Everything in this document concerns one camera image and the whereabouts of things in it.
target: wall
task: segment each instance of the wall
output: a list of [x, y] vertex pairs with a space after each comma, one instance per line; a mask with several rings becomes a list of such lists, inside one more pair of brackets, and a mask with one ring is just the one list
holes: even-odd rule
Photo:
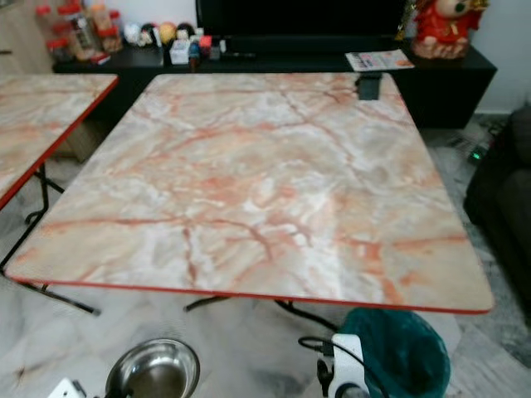
[[477, 112], [509, 113], [531, 101], [531, 1], [491, 0], [472, 43], [498, 73]]
[[124, 22], [197, 23], [195, 0], [105, 0], [105, 5], [119, 10]]

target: metal bowl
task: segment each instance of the metal bowl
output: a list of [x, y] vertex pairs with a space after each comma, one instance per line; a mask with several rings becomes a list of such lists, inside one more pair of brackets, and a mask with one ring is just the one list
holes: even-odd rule
[[112, 398], [188, 398], [199, 380], [196, 353], [179, 340], [158, 338], [123, 355], [107, 378]]

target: tiled floor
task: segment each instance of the tiled floor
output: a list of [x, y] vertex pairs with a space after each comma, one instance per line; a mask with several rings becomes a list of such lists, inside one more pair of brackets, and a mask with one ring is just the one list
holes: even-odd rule
[[[426, 132], [438, 166], [489, 276], [496, 309], [485, 316], [422, 314], [442, 335], [452, 354], [447, 396], [529, 396], [529, 330], [495, 258], [480, 232], [460, 208], [474, 167], [444, 132]], [[80, 166], [48, 163], [48, 174], [66, 185]], [[52, 193], [52, 201], [58, 196]], [[0, 251], [23, 231], [23, 219], [38, 208], [38, 184], [31, 182], [0, 212]], [[65, 261], [74, 261], [66, 253]], [[319, 325], [295, 318], [273, 303], [231, 299], [184, 313], [185, 294], [56, 287], [57, 293], [103, 309], [98, 317], [0, 281], [0, 396], [42, 398], [64, 377], [77, 379], [88, 396], [103, 396], [114, 361], [135, 343], [152, 337], [179, 337], [201, 360], [202, 375], [193, 397], [317, 398], [316, 356], [296, 344], [298, 337], [328, 336]], [[301, 304], [340, 323], [351, 308]]]

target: red decoration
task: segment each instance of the red decoration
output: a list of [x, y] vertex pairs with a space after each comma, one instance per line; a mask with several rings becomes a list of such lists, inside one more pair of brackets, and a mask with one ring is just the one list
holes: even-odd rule
[[422, 58], [455, 59], [470, 47], [469, 29], [478, 30], [485, 0], [417, 0], [413, 52]]

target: green trash bin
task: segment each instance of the green trash bin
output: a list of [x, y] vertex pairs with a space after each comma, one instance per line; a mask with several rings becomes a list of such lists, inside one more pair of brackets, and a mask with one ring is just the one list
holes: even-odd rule
[[[356, 334], [363, 361], [393, 398], [440, 398], [450, 381], [450, 359], [441, 337], [411, 311], [356, 308], [340, 333]], [[365, 372], [372, 398], [383, 397]]]

